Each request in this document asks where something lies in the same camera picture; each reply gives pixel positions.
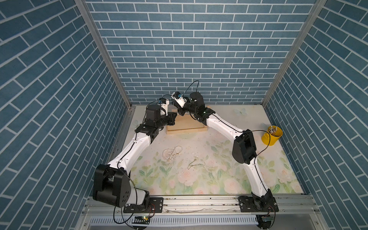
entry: black mounting plate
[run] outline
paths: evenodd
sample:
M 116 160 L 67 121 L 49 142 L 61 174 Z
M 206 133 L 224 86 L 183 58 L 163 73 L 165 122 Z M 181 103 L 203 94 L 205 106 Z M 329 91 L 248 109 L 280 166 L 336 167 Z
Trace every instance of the black mounting plate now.
M 255 208 L 253 197 L 240 196 L 238 199 L 241 212 L 268 212 L 268 206 L 271 206 L 275 212 L 279 211 L 279 207 L 277 206 L 276 199 L 274 197 L 264 205 L 265 207 L 263 210 Z
M 155 208 L 155 213 L 162 213 L 162 206 L 163 206 L 163 197 L 150 197 L 149 198 L 149 205 L 151 206 L 152 213 L 153 208 Z M 149 213 L 148 211 L 142 210 L 139 211 L 138 209 L 134 210 L 135 205 L 129 205 L 124 207 L 124 213 Z

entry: wire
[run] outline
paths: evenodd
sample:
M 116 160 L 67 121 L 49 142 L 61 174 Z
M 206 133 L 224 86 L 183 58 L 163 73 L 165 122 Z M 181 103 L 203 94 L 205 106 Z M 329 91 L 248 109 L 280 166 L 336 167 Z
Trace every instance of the wire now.
M 232 128 L 232 129 L 233 129 L 233 130 L 235 130 L 236 132 L 240 132 L 240 131 L 238 131 L 238 130 L 234 129 L 233 127 L 231 127 L 230 125 L 226 124 L 225 122 L 223 122 L 223 121 L 222 121 L 220 118 L 218 118 L 216 115 L 214 115 L 214 116 L 215 116 L 219 121 L 221 121 L 222 123 L 224 123 L 226 126 L 228 126 L 228 127 Z M 252 130 L 252 131 L 241 131 L 241 133 L 248 133 L 248 132 L 255 132 L 255 131 L 263 131 L 263 132 L 268 133 L 268 135 L 270 136 L 270 138 L 268 139 L 268 144 L 267 144 L 266 148 L 264 148 L 264 150 L 266 150 L 266 149 L 268 148 L 268 146 L 270 145 L 270 141 L 271 141 L 271 135 L 270 135 L 270 133 L 269 133 L 269 132 L 267 132 L 267 131 L 265 131 L 265 130 Z M 258 154 L 255 156 L 255 158 L 254 158 L 254 163 L 255 163 L 255 161 L 256 161 L 257 156 L 258 156 L 258 155 L 260 155 L 264 150 L 260 151 L 260 153 L 258 153 Z M 263 181 L 262 181 L 262 179 L 261 179 L 261 176 L 259 175 L 259 172 L 258 172 L 258 170 L 257 170 L 257 167 L 255 167 L 255 170 L 256 170 L 256 172 L 257 172 L 257 175 L 258 175 L 259 179 L 260 179 L 260 180 L 261 180 L 261 182 L 262 182 L 263 188 L 267 191 L 266 186 L 264 185 L 264 183 L 263 183 Z
M 141 221 L 141 222 L 133 222 L 132 224 L 145 224 L 145 223 L 149 223 L 149 222 L 150 222 L 150 220 L 151 220 L 151 218 L 155 215 L 155 210 L 156 210 L 155 205 L 154 205 L 154 204 L 149 204 L 149 207 L 150 207 L 150 208 L 151 208 L 151 205 L 153 205 L 153 215 L 152 215 L 152 216 L 150 216 L 150 214 L 151 214 L 151 209 L 150 209 L 149 214 L 148 214 L 148 219 L 147 219 L 147 220 L 145 220 L 145 221 Z
M 135 189 L 135 207 L 137 206 L 137 202 L 138 202 L 138 193 L 137 193 L 137 188 L 135 187 L 135 184 L 134 182 L 118 167 L 118 169 L 133 183 L 133 186 L 134 186 L 134 189 Z M 123 217 L 123 209 L 120 208 L 121 210 L 121 218 L 123 219 L 123 222 L 119 223 L 115 220 L 115 210 L 116 210 L 116 206 L 114 207 L 114 212 L 113 212 L 113 219 L 114 219 L 114 222 L 117 223 L 117 224 L 127 224 L 127 221 L 130 220 L 130 218 L 132 218 L 134 212 L 132 212 L 132 214 L 130 215 L 130 217 L 126 220 L 124 220 L 124 217 Z
M 192 114 L 191 113 L 189 113 L 189 115 L 191 116 L 191 118 L 193 118 L 194 120 L 197 120 L 197 119 L 195 119 L 193 116 L 192 116 Z
M 168 100 L 174 100 L 174 96 L 173 95 L 171 95 L 171 94 L 164 94 L 164 95 L 162 95 L 162 97 L 164 98 L 164 96 L 171 96 L 171 97 L 173 97 L 173 98 L 165 98 L 165 99 L 168 99 Z
M 195 92 L 197 93 L 197 89 L 198 89 L 198 85 L 199 85 L 199 80 L 196 80 L 198 81 L 197 83 L 197 88 L 195 89 Z M 190 86 L 188 86 L 188 88 L 185 90 L 185 92 L 183 93 L 182 97 L 184 97 L 185 93 L 188 91 L 188 89 L 193 85 L 193 83 L 195 83 L 196 81 L 192 82 L 192 84 L 190 84 Z
M 220 118 L 218 118 L 216 115 L 214 115 L 214 114 L 211 114 L 211 115 L 215 116 L 219 121 L 221 121 L 222 123 L 224 123 L 226 126 L 228 126 L 228 127 L 232 128 L 232 129 L 233 129 L 233 130 L 235 130 L 236 132 L 241 132 L 241 133 L 255 132 L 255 131 L 262 131 L 262 132 L 266 132 L 266 133 L 269 135 L 269 139 L 268 139 L 268 144 L 267 144 L 267 146 L 264 148 L 264 150 L 266 150 L 266 149 L 268 148 L 268 146 L 270 146 L 271 135 L 270 135 L 270 133 L 269 133 L 269 132 L 267 132 L 267 131 L 265 131 L 265 130 L 239 131 L 239 130 L 234 129 L 234 128 L 233 128 L 233 127 L 231 127 L 230 125 L 226 124 L 225 122 L 223 122 L 223 121 L 222 121 Z M 264 150 L 260 151 L 260 152 L 255 156 L 255 158 L 257 158 L 257 156 L 258 156 L 259 154 L 261 154 Z
M 124 221 L 124 223 L 128 226 L 128 227 L 130 227 L 130 228 L 132 228 L 132 229 L 135 229 L 135 228 L 133 228 L 132 226 L 130 226 L 130 225 L 128 225 L 128 223 L 127 223 L 127 221 L 133 216 L 133 214 L 134 214 L 134 211 L 135 211 L 135 208 L 137 207 L 137 202 L 138 202 L 138 193 L 137 193 L 137 188 L 135 187 L 135 184 L 134 184 L 134 182 L 132 181 L 132 179 L 130 179 L 125 173 L 124 173 L 124 175 L 131 181 L 131 183 L 133 184 L 133 187 L 134 187 L 134 190 L 135 190 L 135 207 L 134 207 L 134 210 L 133 210 L 133 212 L 132 212 L 132 215 L 130 215 L 130 217 L 127 219 L 127 220 L 125 220 L 124 221 L 124 217 L 123 217 L 123 212 L 121 212 L 121 218 L 123 219 L 123 221 Z
M 269 205 L 269 207 L 271 207 L 271 208 L 272 208 L 272 210 L 273 210 L 273 212 L 274 212 L 275 216 L 273 217 L 273 222 L 272 222 L 271 226 L 270 226 L 268 229 L 270 229 L 270 228 L 273 226 L 273 224 L 275 223 L 275 220 L 276 220 L 276 211 L 273 209 L 273 207 L 272 207 L 272 206 L 270 206 L 270 205 Z
M 122 156 L 120 159 L 119 159 L 119 161 L 121 161 L 121 159 L 122 158 L 124 158 L 125 157 L 125 155 L 126 154 L 128 154 L 131 150 L 132 150 L 132 148 L 133 148 L 133 145 L 135 144 L 135 142 L 133 142 L 133 144 L 132 144 L 132 146 L 130 147 L 130 149 L 124 154 L 124 156 Z

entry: black cable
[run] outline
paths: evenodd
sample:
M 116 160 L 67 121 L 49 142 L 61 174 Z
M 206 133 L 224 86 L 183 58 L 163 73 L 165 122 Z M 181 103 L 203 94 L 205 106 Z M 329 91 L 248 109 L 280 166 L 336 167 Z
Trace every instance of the black cable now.
M 118 169 L 133 183 L 133 186 L 134 186 L 134 189 L 135 189 L 135 207 L 137 206 L 137 202 L 138 202 L 138 193 L 137 193 L 137 188 L 135 187 L 135 184 L 134 184 L 134 182 L 119 168 L 119 166 L 117 166 L 118 167 Z M 127 224 L 127 221 L 128 220 L 130 220 L 130 218 L 132 218 L 132 216 L 134 215 L 134 212 L 132 212 L 132 214 L 130 215 L 130 217 L 127 219 L 127 220 L 124 220 L 124 218 L 123 218 L 123 209 L 122 208 L 120 208 L 120 210 L 121 210 L 121 218 L 123 219 L 123 222 L 121 222 L 121 223 L 119 223 L 119 222 L 117 222 L 116 220 L 115 220 L 115 209 L 116 209 L 116 206 L 114 207 L 114 213 L 113 213 L 113 219 L 114 219 L 114 222 L 115 223 L 117 223 L 117 224 L 126 224 L 126 225 L 128 225 Z
M 173 95 L 170 95 L 170 94 L 164 94 L 164 95 L 162 95 L 162 97 L 164 98 L 164 96 L 171 96 L 171 97 L 173 97 L 173 98 L 165 98 L 165 99 L 167 99 L 167 100 L 174 100 L 174 96 Z
M 198 81 L 197 83 L 197 88 L 195 89 L 195 92 L 197 93 L 197 89 L 198 89 L 198 85 L 199 85 L 199 80 L 196 80 Z M 191 87 L 193 85 L 193 83 L 195 83 L 196 81 L 192 82 L 192 84 L 190 84 L 190 86 L 188 86 L 188 88 L 185 90 L 185 92 L 183 93 L 182 97 L 184 97 L 185 93 L 188 91 L 189 87 Z
M 125 154 L 124 154 L 124 156 L 122 156 L 122 157 L 120 158 L 120 160 L 119 160 L 119 161 L 121 161 L 121 159 L 122 159 L 123 157 L 125 157 L 125 155 L 126 155 L 126 154 L 128 154 L 130 150 L 132 150 L 132 148 L 133 148 L 133 145 L 134 145 L 134 144 L 135 144 L 135 143 L 133 142 L 133 144 L 132 144 L 132 146 L 130 147 L 130 149 L 129 149 Z
M 133 184 L 133 187 L 134 187 L 134 190 L 135 190 L 135 207 L 134 207 L 134 211 L 135 211 L 135 209 L 136 209 L 136 207 L 137 207 L 137 202 L 138 202 L 138 193 L 137 193 L 137 188 L 135 187 L 135 184 L 134 184 L 134 182 L 132 181 L 132 179 L 130 179 L 129 178 L 129 176 L 127 176 L 125 173 L 124 173 L 124 175 L 130 180 L 130 182 Z M 124 221 L 124 217 L 123 217 L 123 212 L 121 212 L 121 218 L 123 219 L 123 221 L 124 221 L 124 223 L 128 226 L 128 227 L 130 227 L 130 228 L 132 228 L 132 229 L 135 229 L 135 228 L 133 228 L 132 226 L 130 226 L 130 225 L 128 225 L 128 223 L 127 223 L 127 221 L 133 216 L 133 214 L 134 214 L 134 211 L 132 212 L 132 215 L 130 215 L 130 217 L 127 219 L 127 220 L 125 220 Z
M 240 131 L 238 131 L 238 130 L 234 129 L 233 127 L 231 127 L 230 125 L 226 124 L 225 122 L 223 122 L 223 121 L 222 121 L 220 118 L 218 118 L 216 115 L 214 115 L 214 116 L 215 116 L 219 121 L 221 121 L 223 124 L 225 124 L 226 126 L 228 126 L 228 127 L 232 128 L 232 129 L 233 129 L 233 130 L 235 130 L 236 132 L 240 132 Z M 263 132 L 268 133 L 268 135 L 269 135 L 268 144 L 267 144 L 266 148 L 264 149 L 264 150 L 266 150 L 266 149 L 268 148 L 268 146 L 270 145 L 270 141 L 271 141 L 271 135 L 270 135 L 270 133 L 269 133 L 269 132 L 267 132 L 267 131 L 265 131 L 265 130 L 253 130 L 253 131 L 241 131 L 241 133 L 255 132 L 255 131 L 263 131 Z M 255 158 L 254 158 L 254 162 L 256 161 L 257 156 L 258 156 L 258 155 L 260 155 L 264 150 L 260 151 L 260 153 L 258 153 L 258 154 L 255 156 Z M 257 172 L 257 175 L 258 175 L 259 179 L 261 180 L 261 176 L 260 176 L 260 175 L 259 175 L 259 173 L 258 173 L 257 167 L 255 167 L 255 170 L 256 170 L 256 172 Z M 263 181 L 262 181 L 262 180 L 261 180 L 261 182 L 262 182 L 263 188 L 267 191 L 266 186 L 263 184 Z
M 191 113 L 189 113 L 189 115 L 192 117 L 192 114 Z M 195 119 L 194 117 L 192 117 L 194 120 L 197 120 L 197 119 Z

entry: metal rail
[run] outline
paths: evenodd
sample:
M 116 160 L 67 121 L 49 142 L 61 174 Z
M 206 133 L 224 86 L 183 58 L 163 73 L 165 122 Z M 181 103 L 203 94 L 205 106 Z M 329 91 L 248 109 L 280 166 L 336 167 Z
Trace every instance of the metal rail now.
M 163 212 L 158 216 L 172 215 L 262 215 L 263 212 L 240 212 L 239 195 L 177 195 L 163 197 Z M 308 215 L 317 230 L 327 229 L 312 195 L 276 194 L 278 215 Z M 91 218 L 111 217 L 114 207 L 89 197 L 75 229 L 87 229 Z

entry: wooden tray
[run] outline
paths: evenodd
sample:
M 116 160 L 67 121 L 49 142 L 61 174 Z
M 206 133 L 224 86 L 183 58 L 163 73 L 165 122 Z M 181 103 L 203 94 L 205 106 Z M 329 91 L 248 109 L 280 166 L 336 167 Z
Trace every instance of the wooden tray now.
M 175 125 L 166 126 L 166 134 L 184 134 L 192 132 L 207 131 L 207 126 L 194 120 L 189 113 L 184 116 L 177 115 L 175 118 Z

